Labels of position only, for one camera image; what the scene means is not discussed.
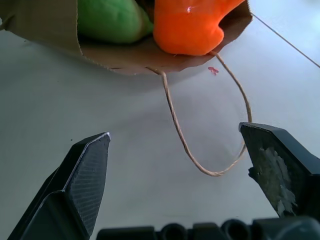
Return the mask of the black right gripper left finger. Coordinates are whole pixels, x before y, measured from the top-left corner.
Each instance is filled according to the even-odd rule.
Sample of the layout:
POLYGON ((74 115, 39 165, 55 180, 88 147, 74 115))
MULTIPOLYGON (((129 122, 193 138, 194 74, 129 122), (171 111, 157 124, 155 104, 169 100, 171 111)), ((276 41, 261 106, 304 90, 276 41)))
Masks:
POLYGON ((75 143, 8 238, 90 239, 104 194, 110 141, 110 134, 102 132, 75 143))

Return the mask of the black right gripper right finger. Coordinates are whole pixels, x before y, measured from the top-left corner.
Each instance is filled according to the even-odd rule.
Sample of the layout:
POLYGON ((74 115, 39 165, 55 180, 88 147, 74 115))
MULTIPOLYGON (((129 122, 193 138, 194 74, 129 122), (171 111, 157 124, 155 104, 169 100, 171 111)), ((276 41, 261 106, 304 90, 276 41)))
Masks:
POLYGON ((320 217, 320 159, 285 129, 266 124, 239 124, 259 185, 279 217, 320 217))

